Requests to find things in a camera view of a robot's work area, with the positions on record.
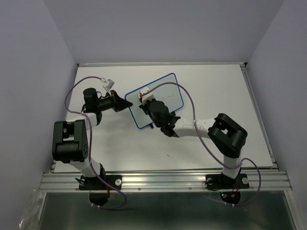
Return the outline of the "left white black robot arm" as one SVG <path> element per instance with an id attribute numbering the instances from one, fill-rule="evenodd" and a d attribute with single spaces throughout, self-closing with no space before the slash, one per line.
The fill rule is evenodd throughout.
<path id="1" fill-rule="evenodd" d="M 133 103 L 118 96 L 111 90 L 105 97 L 98 97 L 94 88 L 83 91 L 84 105 L 78 116 L 71 121 L 57 121 L 53 128 L 52 157 L 55 161 L 69 164 L 79 170 L 83 177 L 97 189 L 106 185 L 106 174 L 102 164 L 90 156 L 90 138 L 87 132 L 100 124 L 102 112 L 112 109 L 120 112 Z"/>

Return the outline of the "blue-framed small whiteboard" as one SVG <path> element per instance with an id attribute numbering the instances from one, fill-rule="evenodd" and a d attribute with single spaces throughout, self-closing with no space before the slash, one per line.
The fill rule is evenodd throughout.
<path id="1" fill-rule="evenodd" d="M 138 129 L 143 129 L 152 123 L 150 117 L 145 115 L 143 110 L 139 107 L 140 101 L 138 94 L 140 89 L 149 87 L 155 100 L 162 101 L 168 107 L 169 112 L 174 112 L 184 106 L 182 94 L 177 84 L 178 81 L 176 75 L 170 73 L 130 91 L 125 95 L 125 100 L 133 103 L 133 106 L 131 106 L 129 110 Z"/>

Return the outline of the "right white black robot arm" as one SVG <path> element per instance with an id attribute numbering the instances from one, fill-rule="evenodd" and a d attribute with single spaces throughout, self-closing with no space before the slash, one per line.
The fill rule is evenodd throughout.
<path id="1" fill-rule="evenodd" d="M 241 151 L 248 136 L 242 126 L 223 113 L 219 113 L 213 119 L 185 119 L 169 112 L 164 102 L 156 100 L 152 93 L 139 94 L 138 97 L 141 102 L 140 108 L 164 135 L 174 138 L 210 139 L 223 155 L 221 183 L 231 187 L 238 182 Z"/>

